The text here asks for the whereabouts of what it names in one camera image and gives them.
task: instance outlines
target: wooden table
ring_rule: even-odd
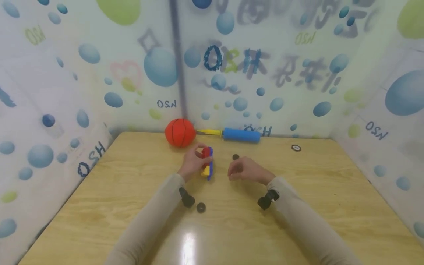
[[[315,264],[275,210],[262,211],[265,187],[230,182],[233,154],[284,175],[364,264],[423,264],[424,251],[396,214],[332,140],[262,138],[260,144],[197,136],[214,149],[215,174],[187,184],[195,207],[180,204],[146,264]],[[301,146],[294,152],[291,145]],[[185,150],[163,134],[123,133],[56,215],[20,265],[101,265],[162,181],[178,170]]]

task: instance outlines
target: black disc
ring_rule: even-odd
[[[196,208],[198,213],[204,213],[206,211],[206,205],[203,202],[199,202]]]

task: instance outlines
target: ball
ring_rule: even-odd
[[[193,124],[186,119],[172,120],[165,129],[166,140],[175,147],[184,148],[191,144],[196,137]]]

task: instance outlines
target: small round sticker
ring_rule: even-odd
[[[292,145],[292,150],[295,152],[300,152],[302,150],[302,148],[300,148],[300,146],[298,145]]]

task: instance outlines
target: hand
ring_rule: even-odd
[[[196,143],[184,155],[183,164],[177,171],[177,174],[183,177],[186,183],[191,179],[194,173],[196,173],[202,168],[204,164],[210,163],[213,160],[212,156],[202,158],[202,154],[197,151],[198,148],[206,147],[208,147],[206,144],[203,144],[201,142]]]
[[[251,158],[244,156],[231,162],[228,168],[228,178],[229,180],[247,179],[266,186],[275,178],[275,175]]]

